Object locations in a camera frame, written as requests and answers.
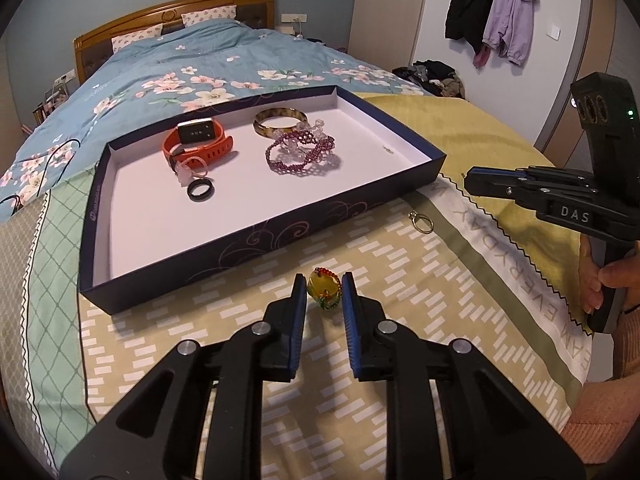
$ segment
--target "patterned pillow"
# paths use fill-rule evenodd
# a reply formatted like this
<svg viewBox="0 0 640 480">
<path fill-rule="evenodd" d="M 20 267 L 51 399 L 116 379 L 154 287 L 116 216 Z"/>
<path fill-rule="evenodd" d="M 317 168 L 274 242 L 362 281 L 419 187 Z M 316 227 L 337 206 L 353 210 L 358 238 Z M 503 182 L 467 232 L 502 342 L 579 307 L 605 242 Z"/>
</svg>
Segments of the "patterned pillow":
<svg viewBox="0 0 640 480">
<path fill-rule="evenodd" d="M 197 10 L 196 12 L 188 12 L 182 15 L 182 22 L 185 27 L 195 25 L 196 23 L 206 22 L 214 18 L 236 18 L 236 6 L 227 5 L 223 7 L 214 7 L 213 9 Z"/>
<path fill-rule="evenodd" d="M 129 34 L 123 34 L 122 36 L 116 36 L 111 38 L 111 44 L 113 45 L 113 53 L 126 47 L 129 43 L 133 43 L 138 40 L 146 40 L 146 38 L 157 38 L 162 34 L 162 23 L 154 25 L 153 27 L 146 28 L 145 30 L 139 30 L 137 32 L 130 32 Z"/>
</svg>

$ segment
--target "metal screw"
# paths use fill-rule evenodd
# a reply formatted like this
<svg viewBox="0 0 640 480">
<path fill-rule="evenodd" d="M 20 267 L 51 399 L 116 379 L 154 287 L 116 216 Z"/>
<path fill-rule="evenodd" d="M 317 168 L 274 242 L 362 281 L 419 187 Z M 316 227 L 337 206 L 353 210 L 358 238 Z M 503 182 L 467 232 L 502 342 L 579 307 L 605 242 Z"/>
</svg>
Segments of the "metal screw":
<svg viewBox="0 0 640 480">
<path fill-rule="evenodd" d="M 178 354 L 191 355 L 196 351 L 197 348 L 198 348 L 198 344 L 195 341 L 192 341 L 191 339 L 187 339 L 185 341 L 182 341 L 178 345 Z"/>
<path fill-rule="evenodd" d="M 466 339 L 456 339 L 451 347 L 453 348 L 454 352 L 458 354 L 468 354 L 473 348 L 471 346 L 471 343 Z"/>
<path fill-rule="evenodd" d="M 392 334 L 396 330 L 398 330 L 398 325 L 396 325 L 390 319 L 385 319 L 384 321 L 380 321 L 378 323 L 378 330 L 383 334 Z"/>
<path fill-rule="evenodd" d="M 266 335 L 271 331 L 271 325 L 266 321 L 258 321 L 251 327 L 251 332 L 255 335 Z"/>
</svg>

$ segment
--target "wooden headboard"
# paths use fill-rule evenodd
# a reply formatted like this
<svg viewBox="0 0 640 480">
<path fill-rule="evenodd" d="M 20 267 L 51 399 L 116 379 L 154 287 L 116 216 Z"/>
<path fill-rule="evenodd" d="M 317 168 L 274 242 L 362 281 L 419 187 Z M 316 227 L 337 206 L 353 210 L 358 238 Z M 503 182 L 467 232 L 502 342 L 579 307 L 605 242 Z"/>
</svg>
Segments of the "wooden headboard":
<svg viewBox="0 0 640 480">
<path fill-rule="evenodd" d="M 274 28 L 274 0 L 174 0 L 132 12 L 74 41 L 80 84 L 89 79 L 112 55 L 111 38 L 162 23 L 162 33 L 184 28 L 182 14 L 235 5 L 236 20 L 253 28 Z"/>
</svg>

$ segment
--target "blue floral bedding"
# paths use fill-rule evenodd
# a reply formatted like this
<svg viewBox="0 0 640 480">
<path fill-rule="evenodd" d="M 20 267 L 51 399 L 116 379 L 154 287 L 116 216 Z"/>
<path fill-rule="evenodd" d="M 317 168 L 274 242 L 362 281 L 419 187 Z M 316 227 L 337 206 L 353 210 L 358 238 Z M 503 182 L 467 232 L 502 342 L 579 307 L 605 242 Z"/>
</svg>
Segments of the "blue floral bedding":
<svg viewBox="0 0 640 480">
<path fill-rule="evenodd" d="M 311 85 L 424 94 L 319 43 L 218 19 L 131 43 L 39 126 L 0 178 L 0 201 L 22 205 L 94 165 L 104 145 L 147 124 L 232 99 Z M 14 200 L 0 205 L 9 218 Z"/>
</svg>

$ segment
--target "watch face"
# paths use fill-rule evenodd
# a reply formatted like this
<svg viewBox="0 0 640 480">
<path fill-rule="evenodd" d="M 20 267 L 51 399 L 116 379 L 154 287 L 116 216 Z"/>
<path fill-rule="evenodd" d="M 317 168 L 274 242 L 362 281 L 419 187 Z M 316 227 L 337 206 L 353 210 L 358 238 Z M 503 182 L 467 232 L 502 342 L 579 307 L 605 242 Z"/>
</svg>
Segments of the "watch face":
<svg viewBox="0 0 640 480">
<path fill-rule="evenodd" d="M 212 119 L 200 119 L 178 124 L 178 137 L 182 144 L 194 144 L 216 137 Z"/>
</svg>

